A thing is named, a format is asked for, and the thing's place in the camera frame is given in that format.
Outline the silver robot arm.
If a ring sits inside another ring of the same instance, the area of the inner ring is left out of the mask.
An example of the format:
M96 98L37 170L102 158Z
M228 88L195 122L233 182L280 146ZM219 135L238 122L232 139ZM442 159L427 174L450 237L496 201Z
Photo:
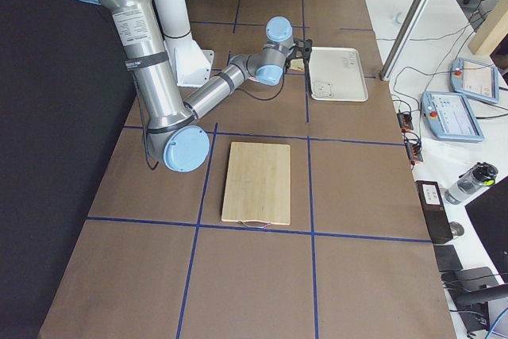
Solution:
M214 76L211 60L194 41L185 0L78 0L106 7L133 77L147 164L173 171L198 168L210 141L198 120L251 79L274 86L294 51L291 23L273 17L257 54L234 56Z

